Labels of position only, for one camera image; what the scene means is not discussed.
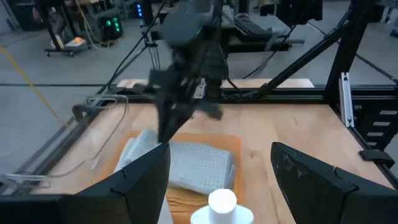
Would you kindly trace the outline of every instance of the orange tray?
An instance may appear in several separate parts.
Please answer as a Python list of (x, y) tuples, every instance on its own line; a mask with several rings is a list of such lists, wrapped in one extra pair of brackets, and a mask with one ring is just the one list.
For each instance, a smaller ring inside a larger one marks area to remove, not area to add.
[[(120, 141), (116, 149), (117, 155), (123, 151), (124, 146), (130, 138), (138, 137), (141, 131), (131, 131), (127, 133)], [(177, 133), (173, 141), (195, 142), (207, 144), (217, 149), (227, 150), (234, 155), (234, 162), (236, 165), (235, 180), (233, 185), (233, 192), (236, 194), (238, 203), (243, 203), (243, 189), (242, 189), (242, 165), (241, 165), (241, 141), (236, 136), (225, 134), (191, 134), (191, 133)], [(109, 169), (113, 171), (118, 163), (118, 156), (115, 156), (109, 163)], [(177, 189), (168, 187), (166, 191), (167, 202), (169, 203), (170, 212), (172, 214), (174, 224), (190, 223), (191, 214), (200, 207), (206, 206), (207, 195), (198, 194), (191, 190)]]

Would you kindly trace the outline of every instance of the gray towel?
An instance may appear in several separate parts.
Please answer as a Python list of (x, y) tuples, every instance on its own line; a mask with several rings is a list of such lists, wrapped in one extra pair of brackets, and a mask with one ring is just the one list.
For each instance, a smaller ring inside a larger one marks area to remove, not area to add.
[[(143, 130), (130, 139), (123, 149), (115, 171), (156, 147), (157, 135)], [(235, 175), (232, 153), (206, 144), (170, 141), (171, 165), (169, 184), (174, 187), (210, 194), (217, 189), (231, 189)]]

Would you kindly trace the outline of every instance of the yellow cable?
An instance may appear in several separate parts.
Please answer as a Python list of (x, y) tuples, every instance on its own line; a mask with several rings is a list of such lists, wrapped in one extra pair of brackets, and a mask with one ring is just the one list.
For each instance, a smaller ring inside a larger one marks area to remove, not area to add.
[(34, 86), (34, 84), (31, 82), (31, 80), (29, 79), (29, 77), (26, 75), (26, 73), (19, 68), (18, 64), (15, 63), (14, 59), (11, 57), (11, 55), (9, 55), (9, 53), (6, 51), (6, 49), (4, 49), (2, 46), (0, 46), (0, 52), (2, 54), (4, 54), (4, 56), (6, 56), (6, 58), (8, 59), (8, 61), (10, 61), (10, 63), (12, 64), (12, 66), (15, 68), (15, 70), (17, 72), (19, 72), (22, 77), (24, 78), (24, 80), (28, 83), (28, 85), (33, 89), (33, 91), (36, 93), (36, 95), (42, 100), (42, 102), (44, 103), (44, 105), (49, 109), (50, 113), (52, 114), (52, 116), (54, 116), (57, 120), (59, 120), (66, 128), (69, 127), (69, 125), (64, 122), (61, 118), (58, 117), (58, 115), (55, 113), (55, 111), (51, 108), (51, 106), (49, 105), (49, 103), (45, 100), (45, 98), (42, 96), (42, 94), (38, 91), (38, 89), (36, 89), (36, 87)]
[(81, 16), (83, 17), (83, 20), (84, 20), (86, 26), (87, 26), (88, 29), (90, 30), (91, 35), (94, 37), (94, 39), (95, 39), (97, 42), (99, 42), (100, 44), (109, 45), (109, 44), (115, 43), (115, 42), (117, 42), (117, 41), (119, 41), (119, 40), (121, 39), (121, 38), (118, 38), (118, 39), (116, 39), (116, 40), (109, 40), (109, 41), (107, 41), (107, 42), (102, 42), (102, 41), (100, 41), (100, 40), (94, 35), (94, 32), (93, 32), (93, 30), (91, 29), (91, 26), (90, 26), (90, 24), (88, 23), (88, 21), (87, 21), (87, 19), (86, 19), (85, 13), (83, 12), (83, 10), (82, 10), (81, 7), (80, 7), (79, 0), (76, 0), (76, 5), (77, 5), (77, 8), (79, 9), (79, 12), (80, 12)]

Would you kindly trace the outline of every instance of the workbench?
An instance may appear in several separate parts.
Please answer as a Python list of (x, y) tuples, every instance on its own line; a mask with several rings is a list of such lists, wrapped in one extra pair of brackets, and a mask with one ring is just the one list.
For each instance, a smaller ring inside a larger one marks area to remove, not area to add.
[[(130, 88), (145, 80), (123, 80), (119, 87)], [(259, 87), (265, 79), (233, 80), (241, 88)], [(311, 88), (307, 79), (288, 79), (279, 87)], [(282, 196), (270, 160), (272, 142), (282, 142), (333, 166), (392, 188), (373, 162), (360, 158), (363, 150), (356, 138), (343, 125), (328, 105), (245, 104), (221, 105), (223, 119), (215, 121), (201, 113), (187, 121), (178, 133), (228, 134), (240, 138), (242, 146), (243, 205), (250, 208), (256, 223), (295, 223)], [(119, 127), (138, 131), (157, 129), (157, 112), (152, 104), (130, 103)], [(110, 134), (122, 136), (126, 129), (114, 130), (124, 106), (100, 112), (86, 127), (48, 175), (64, 174), (83, 158), (92, 158)], [(121, 151), (118, 139), (105, 144), (102, 155), (61, 178), (51, 180), (51, 188), (34, 190), (33, 194), (75, 194), (112, 174)]]

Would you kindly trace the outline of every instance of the gray floor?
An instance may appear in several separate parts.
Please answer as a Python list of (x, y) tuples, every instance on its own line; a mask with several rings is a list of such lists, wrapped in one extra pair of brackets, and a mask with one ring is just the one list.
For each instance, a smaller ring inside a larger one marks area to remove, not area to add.
[[(337, 24), (345, 10), (347, 2), (326, 2), (324, 4), (324, 20), (312, 22), (319, 29), (328, 32)], [(251, 15), (253, 20), (263, 27), (287, 27), (275, 17), (259, 17)], [(389, 37), (389, 26), (383, 23), (369, 25), (358, 53), (398, 78), (398, 39)], [(8, 34), (0, 36), (0, 44), (14, 57), (19, 66), (26, 71), (36, 84), (102, 84), (106, 83), (118, 63), (129, 52), (141, 36), (137, 21), (129, 21), (124, 25), (126, 37), (109, 49), (91, 49), (70, 58), (54, 54), (47, 58), (44, 48), (50, 44), (46, 32)], [(299, 58), (309, 48), (321, 41), (323, 35), (310, 26), (299, 26), (292, 38), (305, 39), (304, 45), (295, 45), (290, 52), (279, 52), (270, 61), (258, 77), (272, 78), (285, 67)], [(162, 67), (170, 63), (170, 52), (164, 43), (159, 42), (159, 53)], [(314, 84), (325, 84), (333, 63), (338, 45), (322, 53), (315, 60), (303, 67), (293, 78), (309, 78)], [(233, 54), (229, 57), (231, 78), (241, 78), (248, 74), (269, 53)], [(123, 78), (146, 78), (150, 65), (150, 55), (144, 52), (116, 81)], [(352, 84), (393, 84), (385, 76), (379, 74), (369, 65), (356, 59), (350, 71)], [(0, 83), (25, 83), (12, 65), (0, 57)], [(71, 115), (73, 104), (81, 102), (83, 96), (96, 93), (99, 87), (42, 87), (39, 88), (54, 110), (63, 118)], [(34, 92), (26, 87), (0, 86), (0, 172), (16, 170), (32, 155), (61, 124), (54, 119)], [(394, 140), (388, 151), (396, 155)]]

